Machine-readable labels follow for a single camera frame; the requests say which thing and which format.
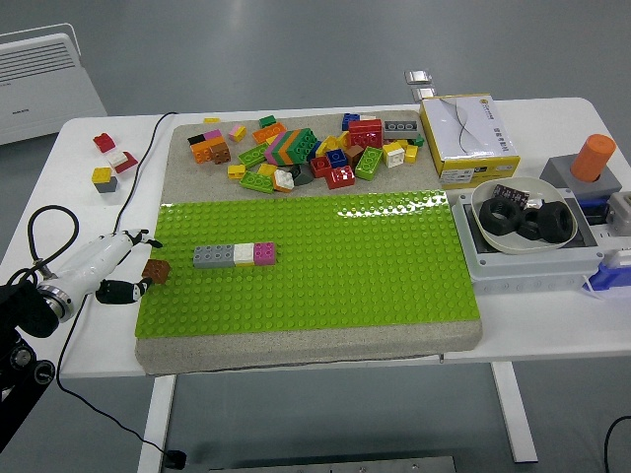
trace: cardboard box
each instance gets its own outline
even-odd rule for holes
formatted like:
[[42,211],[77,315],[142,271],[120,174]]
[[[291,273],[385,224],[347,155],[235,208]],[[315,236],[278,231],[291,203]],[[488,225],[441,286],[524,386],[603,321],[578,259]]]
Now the cardboard box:
[[424,99],[421,121],[444,189],[511,177],[520,162],[489,95]]

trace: white lego brick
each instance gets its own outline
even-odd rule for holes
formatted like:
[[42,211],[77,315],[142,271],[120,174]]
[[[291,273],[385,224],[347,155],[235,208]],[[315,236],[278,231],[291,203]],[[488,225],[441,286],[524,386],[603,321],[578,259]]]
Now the white lego brick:
[[394,168],[395,166],[402,165],[405,160],[405,150],[402,148],[400,150],[390,151],[386,154],[386,164],[389,168]]
[[286,172],[285,170],[277,169],[274,172],[274,181],[278,187],[282,187],[283,189],[291,190],[294,188],[294,178],[290,172]]
[[104,156],[109,162],[109,165],[113,168],[127,163],[127,157],[125,156],[125,154],[122,151],[118,151],[116,148],[113,148],[107,153],[104,153]]
[[254,264],[254,243],[235,244],[235,265],[251,266]]

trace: white table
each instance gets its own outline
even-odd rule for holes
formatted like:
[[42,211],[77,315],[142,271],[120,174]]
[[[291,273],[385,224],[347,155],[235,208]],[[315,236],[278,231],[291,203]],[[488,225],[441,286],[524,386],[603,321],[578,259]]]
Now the white table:
[[[582,99],[498,101],[497,105],[522,157],[516,172],[519,176],[538,177],[548,158],[577,153],[591,134],[609,134],[594,107]],[[122,219],[121,227],[147,228],[151,231],[156,227],[171,134],[177,126],[199,123],[206,116],[233,121],[257,119],[267,114],[282,118],[348,111],[370,113],[377,109],[417,107],[418,105],[413,104],[353,109],[262,110],[167,117],[158,130],[153,151],[143,168],[136,195]],[[111,232],[116,214],[131,187],[133,175],[131,172],[123,174],[119,179],[120,189],[114,194],[98,194],[91,182],[92,170],[94,167],[106,166],[106,163],[92,139],[106,132],[121,150],[140,159],[149,144],[158,118],[158,115],[79,118],[71,120],[63,127],[0,265],[0,280],[6,281],[17,269],[32,264],[26,227],[29,216],[43,205],[64,205],[77,214],[82,227],[74,248]],[[609,161],[609,167],[622,183],[623,190],[629,190],[631,168],[619,150]],[[67,217],[60,213],[49,214],[44,214],[35,227],[37,251],[41,256],[55,251],[71,232],[71,223]],[[60,256],[51,264],[51,269],[58,267],[72,252],[71,248]],[[149,248],[135,249],[124,264],[112,273],[111,279],[138,280],[148,255]],[[484,330],[482,340],[469,352],[445,353],[445,363],[631,354],[631,317],[628,316],[628,301],[624,299],[600,301],[584,292],[554,292],[540,293],[535,297],[528,294],[482,296],[477,297],[477,301]],[[90,300],[70,343],[62,374],[65,377],[144,375],[134,356],[133,333],[137,312],[137,304],[112,307]],[[26,338],[41,359],[56,362],[69,328],[70,324],[66,323],[45,340]],[[438,357],[427,357],[392,362],[335,364],[329,368],[438,362]],[[301,369],[322,368],[323,366],[315,366]],[[499,379],[500,394],[507,374],[508,389],[514,390],[517,386],[512,367],[494,365],[494,374],[496,380]],[[164,392],[173,392],[173,384],[161,389]],[[170,405],[167,404],[163,405],[163,414]],[[505,410],[509,408],[508,402],[503,400],[502,404]],[[163,424],[157,427],[158,431],[166,431],[166,423]]]

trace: gray floor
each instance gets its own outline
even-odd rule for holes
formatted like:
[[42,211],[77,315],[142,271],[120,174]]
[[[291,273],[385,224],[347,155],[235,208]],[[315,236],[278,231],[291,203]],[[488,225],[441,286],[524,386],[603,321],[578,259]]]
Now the gray floor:
[[[626,1],[11,0],[1,13],[0,33],[72,23],[111,115],[411,102],[403,70],[427,68],[443,94],[588,99],[631,156]],[[0,147],[0,254],[53,143]],[[452,454],[458,472],[601,471],[608,425],[631,414],[630,370],[626,358],[516,364],[536,465],[513,464],[486,366],[186,376],[169,447],[191,471],[406,452]],[[142,429],[150,379],[75,382]],[[629,439],[621,424],[612,471],[631,471]],[[132,471],[139,451],[51,388],[0,471]]]

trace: white bowl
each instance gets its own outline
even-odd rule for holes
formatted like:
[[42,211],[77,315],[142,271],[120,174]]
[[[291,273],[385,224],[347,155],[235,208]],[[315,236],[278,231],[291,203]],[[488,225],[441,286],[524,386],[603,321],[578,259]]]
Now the white bowl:
[[545,180],[534,177],[507,177],[504,179],[489,180],[478,185],[471,195],[473,217],[484,239],[495,249],[508,254],[539,253],[540,251],[560,248],[574,238],[578,225],[572,212],[570,212],[570,215],[572,215],[572,235],[567,240],[560,243],[548,243],[542,239],[530,240],[518,235],[517,232],[502,236],[496,236],[486,232],[480,224],[480,208],[484,201],[493,197],[493,190],[497,184],[527,192],[530,199],[543,199],[545,202],[565,202],[561,193],[554,188],[554,186],[550,185]]

